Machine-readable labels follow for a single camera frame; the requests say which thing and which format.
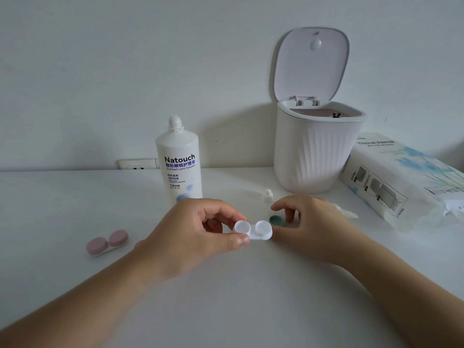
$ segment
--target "white trash can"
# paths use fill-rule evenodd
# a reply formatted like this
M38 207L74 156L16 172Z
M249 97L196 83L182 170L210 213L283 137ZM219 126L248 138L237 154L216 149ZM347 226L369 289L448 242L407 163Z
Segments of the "white trash can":
M320 193L333 186L367 114L330 101L348 60L339 30L299 28L280 46L274 92L278 99L274 169L291 191Z

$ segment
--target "wall outlet plate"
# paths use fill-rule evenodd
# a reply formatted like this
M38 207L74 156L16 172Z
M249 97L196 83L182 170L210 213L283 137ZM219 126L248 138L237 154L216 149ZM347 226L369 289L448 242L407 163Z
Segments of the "wall outlet plate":
M118 160L121 170L154 170L159 168L158 159L125 159Z

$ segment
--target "table surface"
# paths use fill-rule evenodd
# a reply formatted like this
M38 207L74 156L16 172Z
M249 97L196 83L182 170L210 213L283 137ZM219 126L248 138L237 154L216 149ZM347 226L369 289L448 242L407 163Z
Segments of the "table surface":
M271 168L203 169L204 196L267 219L260 200L289 194ZM399 233L341 182L323 194L413 267L464 298L460 226ZM132 249L168 211L159 170L0 174L0 327L61 295ZM91 258L86 243L124 228L130 243ZM406 347L347 272L271 241L252 241L153 287L106 347Z

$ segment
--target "hand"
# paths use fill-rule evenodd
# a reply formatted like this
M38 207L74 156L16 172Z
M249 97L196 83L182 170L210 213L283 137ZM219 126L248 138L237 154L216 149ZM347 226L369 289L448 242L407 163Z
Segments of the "hand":
M272 227L272 240L320 261L341 265L344 256L366 239L328 201L295 193L276 201L271 210L285 209L285 220L293 222L298 211L298 228Z
M184 198L133 251L155 266L159 280L175 277L213 254L247 246L246 234L222 234L222 224L232 229L240 220L247 218L221 200Z

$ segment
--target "pink contact lens case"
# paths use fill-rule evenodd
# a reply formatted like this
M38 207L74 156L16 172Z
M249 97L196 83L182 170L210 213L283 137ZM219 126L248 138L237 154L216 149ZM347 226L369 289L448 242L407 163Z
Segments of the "pink contact lens case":
M110 234L108 239L104 237L97 237L92 239L85 250L93 257L102 255L108 251L125 246L129 241L129 234L126 230L117 230Z

